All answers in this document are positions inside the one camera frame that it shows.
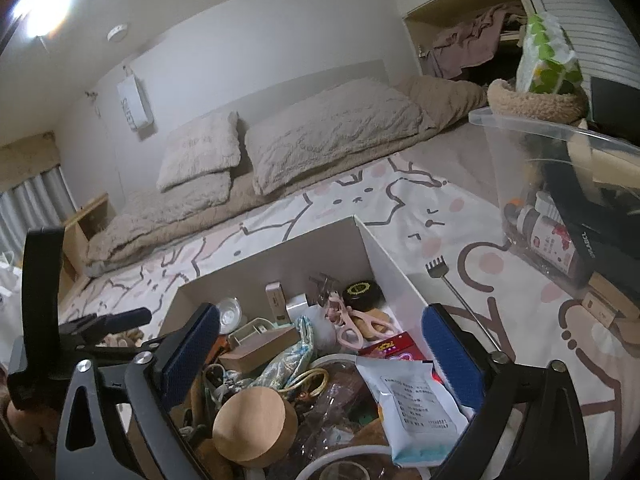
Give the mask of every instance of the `red package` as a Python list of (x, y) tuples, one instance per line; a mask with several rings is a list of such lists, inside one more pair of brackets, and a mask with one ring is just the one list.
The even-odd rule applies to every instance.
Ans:
[(424, 355), (407, 332), (385, 339), (358, 352), (363, 357), (424, 361)]

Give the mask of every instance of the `pink scissors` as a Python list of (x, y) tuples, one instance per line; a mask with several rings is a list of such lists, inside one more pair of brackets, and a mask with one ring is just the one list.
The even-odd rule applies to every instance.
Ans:
[[(337, 292), (331, 292), (329, 294), (329, 300), (327, 302), (327, 315), (329, 320), (334, 323), (338, 323), (341, 327), (338, 329), (336, 334), (336, 339), (338, 343), (346, 346), (347, 348), (352, 348), (354, 350), (360, 350), (364, 347), (364, 337), (360, 329), (353, 322), (352, 317), (359, 317), (363, 320), (367, 328), (371, 331), (371, 333), (376, 337), (376, 339), (386, 339), (391, 337), (392, 335), (396, 335), (399, 333), (399, 330), (393, 326), (392, 323), (387, 321), (378, 319), (377, 317), (370, 316), (369, 314), (365, 314), (364, 312), (360, 312), (357, 310), (353, 310), (351, 307), (348, 307), (344, 304), (344, 301), (340, 297)], [(384, 327), (384, 332), (380, 332), (373, 325), (382, 325)], [(347, 332), (353, 332), (356, 336), (357, 343), (352, 343), (348, 341), (346, 338)]]

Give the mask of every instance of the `fluffy cat bed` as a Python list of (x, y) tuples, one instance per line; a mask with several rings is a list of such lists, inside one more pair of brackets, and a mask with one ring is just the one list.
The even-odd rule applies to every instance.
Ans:
[(516, 92), (503, 79), (496, 79), (486, 93), (489, 106), (495, 114), (516, 115), (570, 124), (587, 115), (588, 99), (582, 88), (575, 94), (534, 94)]

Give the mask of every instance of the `open closet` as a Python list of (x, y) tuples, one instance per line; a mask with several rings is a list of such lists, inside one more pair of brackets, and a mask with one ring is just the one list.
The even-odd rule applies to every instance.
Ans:
[(532, 12), (530, 0), (429, 0), (404, 22), (424, 75), (485, 85), (515, 77)]

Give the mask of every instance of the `small white box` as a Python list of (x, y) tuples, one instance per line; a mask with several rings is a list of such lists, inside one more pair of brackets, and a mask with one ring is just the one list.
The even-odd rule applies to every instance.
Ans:
[(396, 323), (430, 358), (421, 326), (426, 300), (356, 217), (314, 229), (182, 285), (164, 318), (161, 335), (183, 326), (204, 301), (215, 304), (223, 298), (237, 298), (249, 320), (275, 320), (265, 287), (279, 282), (285, 298), (305, 293), (311, 301), (318, 290), (309, 277), (318, 278), (321, 273), (338, 279), (340, 287), (375, 280)]

